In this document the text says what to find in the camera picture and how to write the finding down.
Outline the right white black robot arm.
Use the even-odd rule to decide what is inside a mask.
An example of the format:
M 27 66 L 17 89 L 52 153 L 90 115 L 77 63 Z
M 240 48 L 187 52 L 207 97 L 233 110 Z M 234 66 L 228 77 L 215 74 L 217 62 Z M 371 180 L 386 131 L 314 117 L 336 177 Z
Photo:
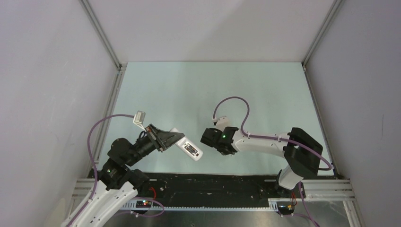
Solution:
M 317 176 L 323 151 L 322 145 L 300 128 L 272 137 L 244 135 L 231 126 L 223 130 L 207 128 L 200 141 L 222 155 L 253 151 L 285 159 L 287 166 L 279 171 L 274 185 L 275 193 L 283 198 L 303 179 Z

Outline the white remote control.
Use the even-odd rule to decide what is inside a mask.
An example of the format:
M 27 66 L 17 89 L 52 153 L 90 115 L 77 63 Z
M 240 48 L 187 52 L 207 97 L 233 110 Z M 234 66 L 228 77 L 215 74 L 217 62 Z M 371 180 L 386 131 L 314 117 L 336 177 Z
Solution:
M 199 149 L 195 143 L 188 139 L 185 135 L 179 139 L 175 144 L 181 151 L 188 155 L 192 160 L 198 161 L 203 155 L 203 151 Z

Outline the AAA battery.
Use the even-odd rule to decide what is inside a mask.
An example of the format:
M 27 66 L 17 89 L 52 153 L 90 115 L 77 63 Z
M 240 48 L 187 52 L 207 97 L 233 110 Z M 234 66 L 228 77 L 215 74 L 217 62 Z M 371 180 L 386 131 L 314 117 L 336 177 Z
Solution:
M 193 147 L 191 143 L 185 143 L 184 149 L 188 151 L 192 156 L 196 157 L 199 155 L 198 150 Z

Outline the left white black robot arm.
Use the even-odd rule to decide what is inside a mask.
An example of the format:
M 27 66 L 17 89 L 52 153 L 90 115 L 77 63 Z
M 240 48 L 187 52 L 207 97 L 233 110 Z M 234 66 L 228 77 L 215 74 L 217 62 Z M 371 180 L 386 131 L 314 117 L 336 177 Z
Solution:
M 125 138 L 116 139 L 102 169 L 94 171 L 93 187 L 61 226 L 101 227 L 129 200 L 145 196 L 149 177 L 130 167 L 155 150 L 166 151 L 184 137 L 181 132 L 163 131 L 150 124 L 145 136 L 134 144 Z

